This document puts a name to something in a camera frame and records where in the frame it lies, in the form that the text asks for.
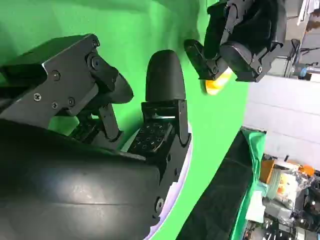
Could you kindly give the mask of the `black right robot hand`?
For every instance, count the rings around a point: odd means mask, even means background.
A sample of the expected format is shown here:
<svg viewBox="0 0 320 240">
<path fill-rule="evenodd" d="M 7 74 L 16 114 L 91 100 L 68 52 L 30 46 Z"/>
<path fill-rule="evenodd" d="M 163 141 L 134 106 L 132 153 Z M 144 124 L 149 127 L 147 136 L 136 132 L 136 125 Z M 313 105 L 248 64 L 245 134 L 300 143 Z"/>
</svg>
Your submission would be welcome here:
<svg viewBox="0 0 320 240">
<path fill-rule="evenodd" d="M 0 69 L 3 240 L 148 240 L 180 195 L 193 144 L 178 55 L 151 56 L 143 123 L 124 141 L 113 105 L 134 93 L 99 45 L 54 38 Z"/>
</svg>

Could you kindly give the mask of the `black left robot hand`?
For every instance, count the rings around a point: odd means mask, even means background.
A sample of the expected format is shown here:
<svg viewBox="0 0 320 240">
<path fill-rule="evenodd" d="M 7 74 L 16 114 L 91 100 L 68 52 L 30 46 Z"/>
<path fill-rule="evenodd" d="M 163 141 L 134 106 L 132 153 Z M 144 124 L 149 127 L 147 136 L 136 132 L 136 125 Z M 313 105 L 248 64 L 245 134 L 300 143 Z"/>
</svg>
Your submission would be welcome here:
<svg viewBox="0 0 320 240">
<path fill-rule="evenodd" d="M 207 8 L 204 43 L 184 41 L 184 50 L 202 81 L 216 81 L 228 68 L 238 82 L 259 82 L 284 47 L 283 0 L 220 0 Z"/>
</svg>

